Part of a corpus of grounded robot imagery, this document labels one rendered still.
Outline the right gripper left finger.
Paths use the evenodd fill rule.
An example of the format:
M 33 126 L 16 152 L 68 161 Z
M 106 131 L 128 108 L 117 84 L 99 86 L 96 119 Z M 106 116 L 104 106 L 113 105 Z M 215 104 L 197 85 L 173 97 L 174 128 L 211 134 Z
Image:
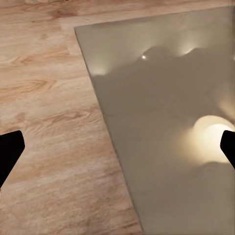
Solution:
M 25 149 L 20 130 L 0 136 L 0 188 Z

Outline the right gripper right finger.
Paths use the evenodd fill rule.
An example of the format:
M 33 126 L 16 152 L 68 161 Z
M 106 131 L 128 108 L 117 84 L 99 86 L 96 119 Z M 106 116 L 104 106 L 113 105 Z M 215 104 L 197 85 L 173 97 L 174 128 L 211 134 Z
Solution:
M 220 149 L 235 168 L 235 132 L 225 130 L 220 141 Z

